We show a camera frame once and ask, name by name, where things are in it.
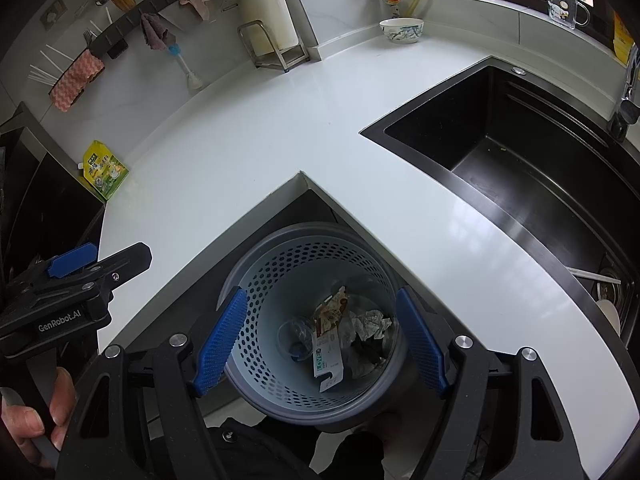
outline perforated hole pattern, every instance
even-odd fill
[[[265,259],[257,273],[241,285],[247,293],[249,303],[244,326],[238,336],[234,359],[237,361],[236,357],[238,355],[241,357],[242,364],[246,367],[249,375],[254,378],[257,386],[263,390],[263,396],[273,396],[280,401],[279,404],[285,403],[292,408],[297,406],[306,410],[314,408],[326,409],[343,404],[345,401],[359,396],[368,388],[368,386],[364,386],[347,396],[336,397],[331,397],[329,392],[325,393],[325,397],[309,397],[299,394],[281,383],[271,373],[260,353],[257,334],[258,320],[260,319],[262,304],[269,291],[290,270],[320,259],[343,260],[355,264],[373,276],[385,288],[390,297],[394,296],[391,284],[378,264],[358,252],[356,246],[351,244],[346,246],[327,240],[301,244],[295,244],[295,240],[292,240],[286,250],[282,250],[271,258]]]

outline faucet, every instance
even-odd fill
[[[625,87],[622,97],[617,102],[613,110],[613,117],[609,121],[609,133],[611,136],[621,141],[625,140],[626,132],[631,124],[636,124],[640,118],[640,107],[634,104],[634,93],[638,86],[638,75],[640,74],[640,49],[637,44],[633,44],[629,52],[629,61],[626,66]]]

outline floral patterned bowl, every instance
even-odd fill
[[[422,35],[424,21],[418,18],[392,18],[380,22],[383,34],[394,43],[415,43]]]

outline glass mug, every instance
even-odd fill
[[[578,25],[578,27],[585,27],[591,20],[589,9],[580,0],[546,0],[546,4],[549,17],[571,30],[574,30],[576,25]],[[587,19],[582,23],[575,21],[578,6],[582,7],[584,12],[587,13]]]

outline blue textured pad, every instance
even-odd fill
[[[92,243],[87,243],[56,257],[47,272],[50,278],[64,278],[72,272],[92,264],[97,257],[98,249]]]
[[[444,375],[444,356],[420,315],[418,306],[404,288],[398,290],[396,295],[396,316],[409,341],[409,350],[418,365],[422,382],[443,397],[451,386]]]
[[[238,289],[202,346],[198,354],[197,375],[193,380],[200,396],[218,384],[246,318],[247,302],[246,292]]]

